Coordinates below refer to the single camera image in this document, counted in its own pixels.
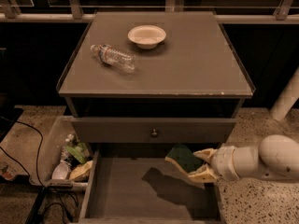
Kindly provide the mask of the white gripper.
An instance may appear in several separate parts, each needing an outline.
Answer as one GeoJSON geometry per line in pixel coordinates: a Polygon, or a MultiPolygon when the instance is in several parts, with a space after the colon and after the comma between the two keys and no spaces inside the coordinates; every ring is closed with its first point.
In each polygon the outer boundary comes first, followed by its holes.
{"type": "Polygon", "coordinates": [[[196,183],[214,183],[218,177],[225,181],[237,181],[239,175],[234,167],[235,147],[221,147],[218,150],[206,148],[193,152],[193,155],[208,164],[202,165],[196,171],[190,172],[188,178],[196,183]]]}

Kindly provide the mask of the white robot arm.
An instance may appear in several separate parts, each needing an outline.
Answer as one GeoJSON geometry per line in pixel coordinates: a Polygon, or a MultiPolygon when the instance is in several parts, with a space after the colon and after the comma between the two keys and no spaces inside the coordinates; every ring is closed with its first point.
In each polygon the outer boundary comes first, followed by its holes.
{"type": "Polygon", "coordinates": [[[205,162],[187,174],[194,182],[237,181],[242,178],[299,181],[299,144],[284,135],[267,136],[256,147],[209,148],[192,155],[205,162]]]}

